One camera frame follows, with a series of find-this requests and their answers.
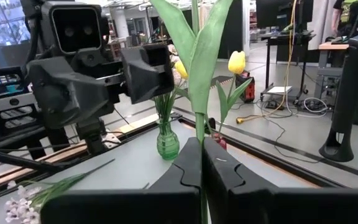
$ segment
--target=yellow tulip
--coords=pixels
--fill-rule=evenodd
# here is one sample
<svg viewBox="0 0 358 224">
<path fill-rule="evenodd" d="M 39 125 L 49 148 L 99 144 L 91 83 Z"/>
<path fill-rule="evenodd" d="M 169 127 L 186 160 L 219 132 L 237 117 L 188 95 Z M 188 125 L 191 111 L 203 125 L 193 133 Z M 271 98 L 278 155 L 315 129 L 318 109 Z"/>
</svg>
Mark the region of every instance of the yellow tulip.
<svg viewBox="0 0 358 224">
<path fill-rule="evenodd" d="M 185 66 L 183 65 L 181 60 L 175 63 L 175 69 L 179 72 L 181 78 L 187 79 L 189 77 L 189 75 L 186 72 Z"/>
<path fill-rule="evenodd" d="M 229 59 L 229 65 L 227 68 L 230 72 L 235 74 L 241 74 L 246 67 L 246 53 L 242 52 L 233 52 Z"/>
</svg>

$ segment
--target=green glass vase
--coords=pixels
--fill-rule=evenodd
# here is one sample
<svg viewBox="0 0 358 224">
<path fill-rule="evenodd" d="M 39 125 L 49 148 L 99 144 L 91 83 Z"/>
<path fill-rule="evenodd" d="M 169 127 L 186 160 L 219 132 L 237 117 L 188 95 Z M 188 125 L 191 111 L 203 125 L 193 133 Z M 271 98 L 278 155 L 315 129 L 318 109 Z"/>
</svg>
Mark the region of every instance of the green glass vase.
<svg viewBox="0 0 358 224">
<path fill-rule="evenodd" d="M 172 131 L 171 123 L 159 123 L 160 133 L 157 137 L 157 150 L 162 159 L 172 160 L 178 156 L 179 140 L 178 136 Z"/>
</svg>

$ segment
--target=monitor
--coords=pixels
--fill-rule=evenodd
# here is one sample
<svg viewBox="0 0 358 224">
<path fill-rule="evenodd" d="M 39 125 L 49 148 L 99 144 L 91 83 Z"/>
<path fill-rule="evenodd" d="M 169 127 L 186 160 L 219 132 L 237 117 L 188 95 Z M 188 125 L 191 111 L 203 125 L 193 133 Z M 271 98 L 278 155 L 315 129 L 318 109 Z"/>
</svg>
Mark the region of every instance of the monitor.
<svg viewBox="0 0 358 224">
<path fill-rule="evenodd" d="M 302 0 L 302 24 L 312 21 L 313 0 Z M 292 4 L 294 0 L 256 0 L 257 27 L 285 27 L 291 22 Z M 295 20 L 299 21 L 299 4 L 295 9 Z"/>
</svg>

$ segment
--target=vase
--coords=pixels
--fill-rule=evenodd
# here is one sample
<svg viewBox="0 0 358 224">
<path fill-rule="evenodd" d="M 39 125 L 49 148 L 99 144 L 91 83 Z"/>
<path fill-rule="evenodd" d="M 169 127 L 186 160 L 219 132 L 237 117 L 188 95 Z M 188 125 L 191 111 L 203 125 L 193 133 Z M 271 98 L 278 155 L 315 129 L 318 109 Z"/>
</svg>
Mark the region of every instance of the vase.
<svg viewBox="0 0 358 224">
<path fill-rule="evenodd" d="M 216 141 L 216 143 L 218 143 L 224 150 L 227 150 L 227 144 L 222 135 L 215 133 L 212 135 L 212 139 L 214 139 L 214 141 Z"/>
<path fill-rule="evenodd" d="M 178 136 L 172 131 L 171 123 L 159 123 L 160 133 L 157 137 L 157 150 L 162 159 L 172 160 L 178 156 L 179 140 Z"/>
</svg>

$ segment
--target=speaker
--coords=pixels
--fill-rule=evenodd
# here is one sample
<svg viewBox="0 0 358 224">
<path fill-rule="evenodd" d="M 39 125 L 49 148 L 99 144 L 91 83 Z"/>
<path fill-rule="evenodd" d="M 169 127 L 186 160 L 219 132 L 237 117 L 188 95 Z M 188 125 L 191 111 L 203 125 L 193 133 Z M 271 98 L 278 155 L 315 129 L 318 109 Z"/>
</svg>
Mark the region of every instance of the speaker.
<svg viewBox="0 0 358 224">
<path fill-rule="evenodd" d="M 59 55 L 74 55 L 80 49 L 102 47 L 101 25 L 105 22 L 100 6 L 46 1 L 41 11 L 44 40 L 47 46 L 57 46 Z"/>
<path fill-rule="evenodd" d="M 333 122 L 327 141 L 319 153 L 330 160 L 348 162 L 354 158 L 351 147 L 351 132 L 358 104 L 358 40 L 349 40 L 342 77 L 337 91 Z M 337 134 L 343 134 L 342 142 Z"/>
</svg>

